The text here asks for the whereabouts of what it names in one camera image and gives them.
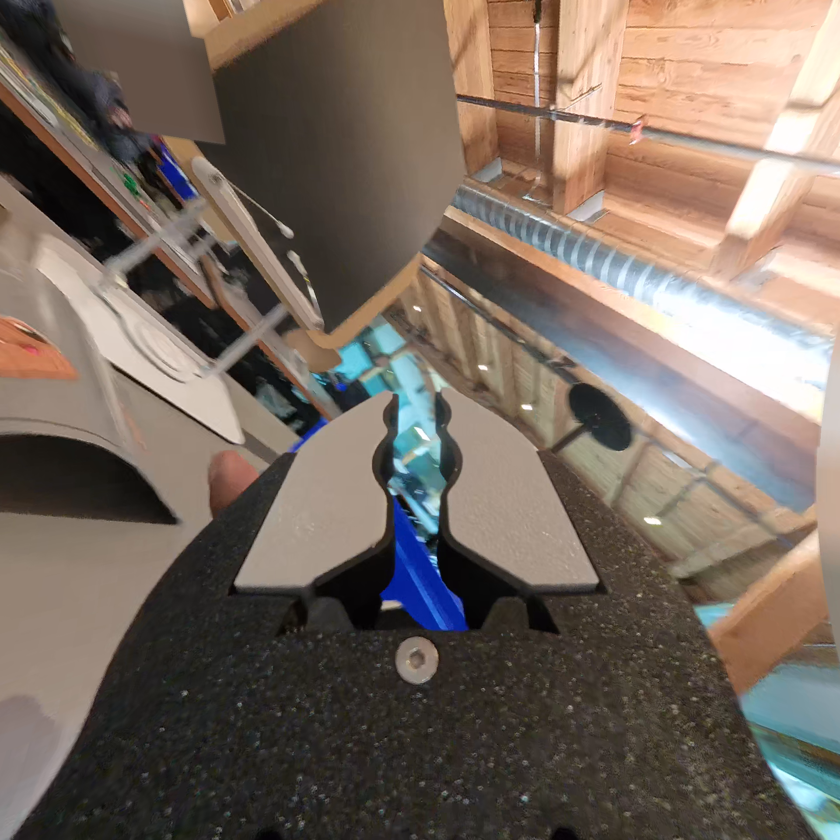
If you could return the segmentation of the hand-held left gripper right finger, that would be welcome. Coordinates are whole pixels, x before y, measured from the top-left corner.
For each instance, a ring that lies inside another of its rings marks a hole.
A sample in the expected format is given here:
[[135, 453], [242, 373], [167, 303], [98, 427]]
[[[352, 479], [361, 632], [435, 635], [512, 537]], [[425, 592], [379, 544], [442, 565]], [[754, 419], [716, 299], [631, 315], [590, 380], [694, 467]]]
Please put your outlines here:
[[440, 539], [524, 594], [594, 592], [599, 575], [538, 448], [453, 389], [438, 394]]

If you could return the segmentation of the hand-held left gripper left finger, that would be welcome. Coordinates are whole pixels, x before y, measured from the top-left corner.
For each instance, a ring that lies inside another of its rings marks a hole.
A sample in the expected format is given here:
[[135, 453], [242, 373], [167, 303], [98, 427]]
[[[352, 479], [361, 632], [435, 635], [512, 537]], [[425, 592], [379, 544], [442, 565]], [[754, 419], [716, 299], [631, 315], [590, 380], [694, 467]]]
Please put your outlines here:
[[234, 579], [237, 593], [373, 598], [393, 576], [397, 396], [382, 392], [294, 454]]

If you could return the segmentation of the large blue plastic bin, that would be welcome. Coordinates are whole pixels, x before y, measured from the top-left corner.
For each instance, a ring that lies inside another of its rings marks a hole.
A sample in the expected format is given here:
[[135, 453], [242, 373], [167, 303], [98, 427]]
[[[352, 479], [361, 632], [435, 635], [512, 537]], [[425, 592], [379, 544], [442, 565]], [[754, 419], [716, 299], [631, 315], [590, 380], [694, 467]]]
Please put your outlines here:
[[406, 621], [409, 626], [427, 630], [466, 629], [463, 610], [434, 570], [407, 515], [397, 513], [400, 505], [390, 494], [393, 541], [388, 548], [393, 550], [394, 561], [390, 583], [373, 598], [294, 595], [296, 610], [305, 618], [300, 623], [303, 632], [331, 634], [397, 628]]

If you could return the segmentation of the lego instruction booklet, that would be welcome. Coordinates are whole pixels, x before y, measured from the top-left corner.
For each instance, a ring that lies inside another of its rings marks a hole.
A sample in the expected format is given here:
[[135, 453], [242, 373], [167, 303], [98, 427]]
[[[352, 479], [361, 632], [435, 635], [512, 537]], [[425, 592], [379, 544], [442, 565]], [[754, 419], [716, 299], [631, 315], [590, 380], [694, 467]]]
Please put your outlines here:
[[139, 452], [110, 363], [3, 209], [2, 513], [176, 524]]

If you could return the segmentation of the person's left hand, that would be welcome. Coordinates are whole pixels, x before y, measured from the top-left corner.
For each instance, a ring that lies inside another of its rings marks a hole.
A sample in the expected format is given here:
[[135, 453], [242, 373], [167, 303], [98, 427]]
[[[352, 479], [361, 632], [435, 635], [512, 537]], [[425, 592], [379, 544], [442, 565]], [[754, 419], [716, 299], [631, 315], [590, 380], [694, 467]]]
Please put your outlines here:
[[207, 471], [208, 507], [212, 518], [236, 501], [260, 473], [234, 450], [220, 451], [212, 457]]

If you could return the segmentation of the black board with wooden rim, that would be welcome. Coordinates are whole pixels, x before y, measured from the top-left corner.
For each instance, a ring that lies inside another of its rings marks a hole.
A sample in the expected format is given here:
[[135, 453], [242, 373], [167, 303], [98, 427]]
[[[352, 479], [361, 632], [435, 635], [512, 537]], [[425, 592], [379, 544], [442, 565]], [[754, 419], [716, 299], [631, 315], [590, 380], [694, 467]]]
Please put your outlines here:
[[325, 371], [466, 174], [444, 3], [257, 2], [203, 41], [225, 142], [195, 142], [187, 174]]

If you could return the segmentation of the metal ceiling pipe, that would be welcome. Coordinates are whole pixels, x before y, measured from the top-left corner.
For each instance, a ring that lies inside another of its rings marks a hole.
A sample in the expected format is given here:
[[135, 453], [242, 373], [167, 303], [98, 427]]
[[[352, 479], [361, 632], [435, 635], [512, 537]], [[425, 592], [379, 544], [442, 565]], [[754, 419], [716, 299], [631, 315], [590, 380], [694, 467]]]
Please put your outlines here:
[[657, 143], [681, 146], [694, 151], [719, 154], [753, 163], [771, 161], [773, 163], [792, 165], [797, 169], [805, 170], [815, 175], [834, 178], [839, 176], [839, 162], [835, 159], [821, 159], [807, 154], [791, 154], [765, 150], [743, 143], [733, 143], [704, 136], [668, 131], [666, 129], [655, 128], [649, 125], [644, 119], [637, 119], [635, 122], [601, 119], [591, 115], [576, 114], [557, 108], [541, 108], [461, 93], [456, 94], [456, 99], [459, 103], [470, 106], [521, 114], [542, 121], [567, 123], [594, 130], [623, 134], [626, 135], [630, 144], [638, 143], [641, 140], [651, 140]]

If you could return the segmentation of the long wooden desk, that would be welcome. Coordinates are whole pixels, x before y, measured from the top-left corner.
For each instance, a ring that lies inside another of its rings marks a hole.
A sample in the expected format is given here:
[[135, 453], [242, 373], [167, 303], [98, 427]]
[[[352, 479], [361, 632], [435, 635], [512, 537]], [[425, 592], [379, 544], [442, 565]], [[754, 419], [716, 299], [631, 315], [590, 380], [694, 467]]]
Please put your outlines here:
[[[160, 154], [146, 155], [146, 169], [153, 174], [153, 182], [148, 182], [143, 169], [123, 164], [98, 143], [88, 131], [87, 117], [4, 31], [1, 54], [2, 111], [9, 112], [92, 200], [106, 207], [121, 238], [144, 238], [183, 210], [185, 203], [161, 170], [169, 152], [164, 146], [159, 146]], [[131, 290], [211, 359], [258, 317], [257, 310], [245, 304], [244, 291], [229, 282], [232, 276], [219, 255], [228, 257], [225, 247], [199, 222], [185, 245], [159, 247], [128, 274]], [[281, 393], [280, 404], [296, 410], [283, 421], [301, 433], [315, 423], [315, 412], [331, 420], [342, 409], [317, 376], [291, 369], [296, 364], [292, 357], [281, 336], [270, 332], [236, 363], [231, 376], [252, 393], [262, 382], [272, 384]]]

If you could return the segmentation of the silver ventilation duct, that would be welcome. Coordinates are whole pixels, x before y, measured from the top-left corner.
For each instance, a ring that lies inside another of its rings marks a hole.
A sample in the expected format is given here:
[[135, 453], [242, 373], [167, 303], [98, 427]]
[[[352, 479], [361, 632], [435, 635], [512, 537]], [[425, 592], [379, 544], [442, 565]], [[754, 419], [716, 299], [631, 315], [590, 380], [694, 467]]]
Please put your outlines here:
[[662, 260], [633, 254], [627, 245], [592, 226], [561, 219], [536, 203], [505, 196], [478, 182], [465, 180], [452, 205], [689, 327], [738, 322], [761, 349], [781, 352], [783, 361], [792, 362], [796, 379], [821, 391], [826, 388], [834, 346], [829, 336], [730, 297]]

